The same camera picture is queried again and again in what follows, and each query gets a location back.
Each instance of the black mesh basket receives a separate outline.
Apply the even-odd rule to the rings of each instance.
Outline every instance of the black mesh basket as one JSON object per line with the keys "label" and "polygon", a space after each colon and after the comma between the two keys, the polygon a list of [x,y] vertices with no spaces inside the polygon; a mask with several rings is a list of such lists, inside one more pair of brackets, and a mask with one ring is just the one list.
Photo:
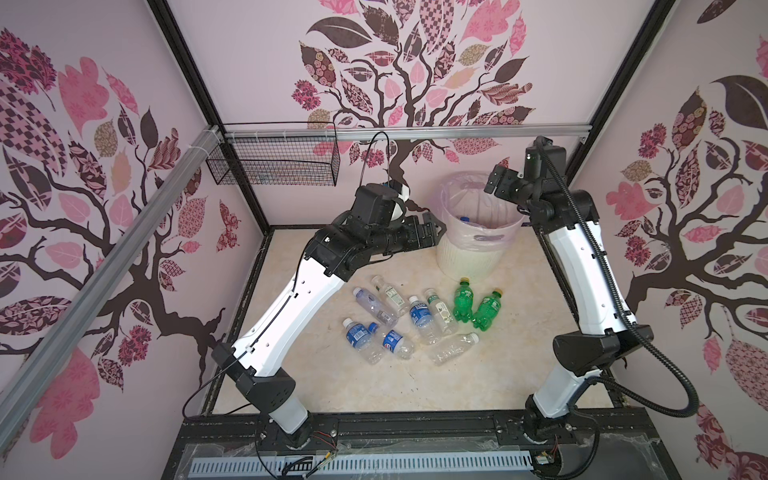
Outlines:
{"label": "black mesh basket", "polygon": [[227,143],[219,144],[207,159],[216,184],[237,184],[239,165],[252,185],[335,187],[340,163],[336,126],[326,122],[302,123],[310,128],[300,136],[275,130],[225,139]]}

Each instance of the pink wall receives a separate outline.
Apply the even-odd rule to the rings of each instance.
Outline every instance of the pink wall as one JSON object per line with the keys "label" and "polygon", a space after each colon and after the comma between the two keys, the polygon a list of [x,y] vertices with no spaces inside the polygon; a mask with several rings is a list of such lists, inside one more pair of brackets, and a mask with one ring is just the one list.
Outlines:
{"label": "pink wall", "polygon": [[[709,4],[680,4],[576,186],[627,303],[699,392],[696,417],[651,412],[683,478],[768,478],[768,5]],[[684,404],[650,355],[628,362],[623,384]]]}
{"label": "pink wall", "polygon": [[[205,123],[143,1],[0,14],[1,388]],[[2,453],[0,476],[159,477],[260,240],[238,189],[203,166]]]}
{"label": "pink wall", "polygon": [[[422,107],[425,126],[445,124],[457,115],[464,115],[461,124],[471,124],[475,119],[468,121],[467,113],[476,101],[478,116],[517,108],[514,118],[529,124],[587,122],[652,2],[413,0],[397,2],[399,11],[395,10],[395,2],[360,0],[255,3],[227,0],[219,2],[217,8],[200,0],[171,4],[224,121],[334,117],[336,123],[341,124],[350,117],[349,127],[376,128],[418,126],[416,113]],[[313,28],[319,21],[351,25],[362,34],[336,36],[334,33],[338,30],[322,22]],[[427,46],[424,62],[418,58],[399,58],[381,61],[378,65],[367,56],[384,52],[380,56],[394,57],[397,44],[413,45],[408,43],[408,38],[414,31]],[[435,39],[433,43],[429,43],[430,36]],[[452,45],[452,53],[446,45]],[[482,78],[488,83],[478,86],[485,73],[485,59],[495,48],[502,48],[502,56]],[[318,54],[323,57],[318,61],[321,70],[333,68],[326,76],[326,84],[321,84],[319,76],[315,79],[306,70],[307,62],[312,69],[316,68],[314,62]],[[440,62],[441,58],[445,60],[452,55],[451,61]],[[503,73],[514,61],[521,62],[521,67],[514,77],[508,78]],[[435,75],[430,80],[425,75],[419,80],[419,75],[414,73],[414,69],[426,73],[436,65],[447,64],[450,66],[442,69],[445,74],[441,78]],[[354,78],[348,71],[350,68],[371,72],[376,69],[381,76],[366,79],[358,74],[358,78]],[[316,94],[297,88],[299,81]],[[347,91],[344,82],[350,85]],[[337,90],[328,89],[328,83],[333,83]],[[381,93],[376,91],[376,84]],[[504,91],[487,91],[502,85],[506,85]],[[417,98],[425,88],[435,97],[406,99],[406,91]],[[353,92],[356,89],[371,100],[370,108],[365,101],[356,105],[353,97],[362,97]],[[296,98],[292,98],[295,91],[298,91]],[[447,103],[441,99],[452,95]],[[405,108],[405,114],[394,121],[392,113],[398,108]],[[495,139],[493,143],[478,142],[481,147],[466,149],[451,141],[436,141],[439,148],[429,147],[431,161],[414,158],[411,153],[416,143],[401,141],[392,159],[392,175],[412,187],[416,203],[428,204],[440,178],[463,170],[490,171],[494,164],[507,157],[511,166],[520,165],[523,150],[531,140]],[[578,140],[557,141],[570,151]],[[383,142],[377,147],[382,150]],[[271,223],[326,223],[349,208],[358,185],[360,166],[360,162],[350,164],[349,149],[348,144],[341,147],[341,169],[335,188],[256,186],[254,190],[268,220]],[[386,178],[382,165],[374,165],[371,170],[366,174],[366,181]],[[306,201],[312,198],[323,198],[323,202]]]}

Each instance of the empty bottle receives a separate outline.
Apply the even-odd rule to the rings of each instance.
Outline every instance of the empty bottle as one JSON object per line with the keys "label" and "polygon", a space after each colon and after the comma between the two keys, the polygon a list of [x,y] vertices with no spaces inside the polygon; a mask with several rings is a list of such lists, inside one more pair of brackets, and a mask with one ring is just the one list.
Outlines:
{"label": "empty bottle", "polygon": [[368,313],[373,315],[373,318],[380,321],[382,325],[388,326],[389,328],[395,326],[397,323],[397,316],[387,310],[376,295],[359,286],[355,287],[352,294],[357,299],[357,303],[359,303],[362,308],[368,310]]}
{"label": "empty bottle", "polygon": [[376,341],[365,325],[355,323],[352,319],[345,319],[343,325],[346,329],[346,339],[349,340],[349,344],[355,347],[355,350],[368,363],[375,365],[382,359],[384,350],[376,345]]}
{"label": "empty bottle", "polygon": [[458,288],[453,296],[453,315],[457,320],[467,323],[473,319],[472,303],[475,301],[475,294],[469,288],[469,278],[466,276],[458,283]]}
{"label": "empty bottle", "polygon": [[403,360],[411,358],[416,351],[416,345],[407,337],[400,335],[395,330],[387,332],[376,322],[371,322],[368,325],[368,331],[376,339],[376,343],[380,343],[387,352],[394,353]]}
{"label": "empty bottle", "polygon": [[432,315],[440,322],[442,320],[442,334],[451,335],[458,332],[458,323],[453,318],[451,309],[445,304],[440,297],[437,296],[437,292],[433,288],[428,288],[424,295],[427,297],[427,303],[429,309],[432,311]]}
{"label": "empty bottle", "polygon": [[477,333],[450,336],[432,348],[429,358],[435,365],[440,366],[471,349],[479,341],[480,337]]}
{"label": "empty bottle", "polygon": [[502,307],[502,289],[497,288],[490,295],[485,296],[480,302],[478,312],[472,319],[472,325],[483,332],[491,327],[493,319],[498,315],[498,310]]}
{"label": "empty bottle", "polygon": [[381,275],[376,275],[371,279],[371,284],[376,291],[383,294],[384,304],[397,316],[403,316],[408,312],[408,303],[402,298],[402,295],[395,290],[391,283],[384,281]]}
{"label": "empty bottle", "polygon": [[442,326],[429,312],[427,304],[416,295],[408,298],[408,301],[411,303],[411,319],[422,336],[422,341],[427,345],[437,343],[442,338]]}

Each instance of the white trash bin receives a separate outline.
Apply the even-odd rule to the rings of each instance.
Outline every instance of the white trash bin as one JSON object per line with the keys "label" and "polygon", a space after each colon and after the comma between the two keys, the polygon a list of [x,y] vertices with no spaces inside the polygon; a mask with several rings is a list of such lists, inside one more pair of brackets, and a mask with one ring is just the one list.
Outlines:
{"label": "white trash bin", "polygon": [[525,219],[516,205],[484,192],[487,181],[482,172],[452,175],[432,202],[432,212],[446,226],[437,264],[456,281],[466,276],[476,282],[490,275]]}

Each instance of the blue bottle label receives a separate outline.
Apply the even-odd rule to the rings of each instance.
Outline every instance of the blue bottle label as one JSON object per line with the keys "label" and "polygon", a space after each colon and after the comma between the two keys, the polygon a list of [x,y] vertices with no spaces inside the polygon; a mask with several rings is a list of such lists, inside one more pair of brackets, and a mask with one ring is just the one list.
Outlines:
{"label": "blue bottle label", "polygon": [[349,340],[349,343],[352,344],[352,346],[357,346],[357,343],[365,338],[365,336],[369,336],[370,333],[363,325],[360,325],[359,323],[356,323],[352,326],[351,329],[347,330],[346,332],[346,339]]}
{"label": "blue bottle label", "polygon": [[422,318],[431,315],[427,304],[424,302],[419,302],[411,307],[411,319],[413,319],[413,323],[417,326],[422,322]]}
{"label": "blue bottle label", "polygon": [[384,342],[382,345],[384,345],[384,348],[389,350],[390,352],[395,351],[395,347],[397,346],[397,342],[400,341],[402,338],[402,335],[397,333],[395,330],[390,330],[389,333],[386,334],[384,337]]}

